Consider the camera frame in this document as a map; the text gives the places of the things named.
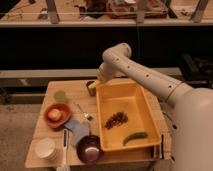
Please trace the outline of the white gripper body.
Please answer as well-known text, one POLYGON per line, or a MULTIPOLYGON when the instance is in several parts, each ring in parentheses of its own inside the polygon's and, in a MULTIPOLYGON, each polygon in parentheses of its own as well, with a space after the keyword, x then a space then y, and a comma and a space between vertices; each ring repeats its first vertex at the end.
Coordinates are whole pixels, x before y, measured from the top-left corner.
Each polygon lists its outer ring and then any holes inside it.
POLYGON ((102 63, 97 71, 97 81, 104 84, 114 78, 114 69, 109 65, 102 63))

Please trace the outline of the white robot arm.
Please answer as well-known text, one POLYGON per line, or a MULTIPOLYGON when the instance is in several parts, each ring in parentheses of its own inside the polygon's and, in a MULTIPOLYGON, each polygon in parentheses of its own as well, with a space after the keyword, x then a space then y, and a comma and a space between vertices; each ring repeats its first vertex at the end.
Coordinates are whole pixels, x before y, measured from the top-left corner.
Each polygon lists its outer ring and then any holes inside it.
POLYGON ((98 80, 120 71, 173 108, 172 171, 213 171, 213 89, 193 88, 130 59, 131 47, 120 43, 102 54, 98 80))

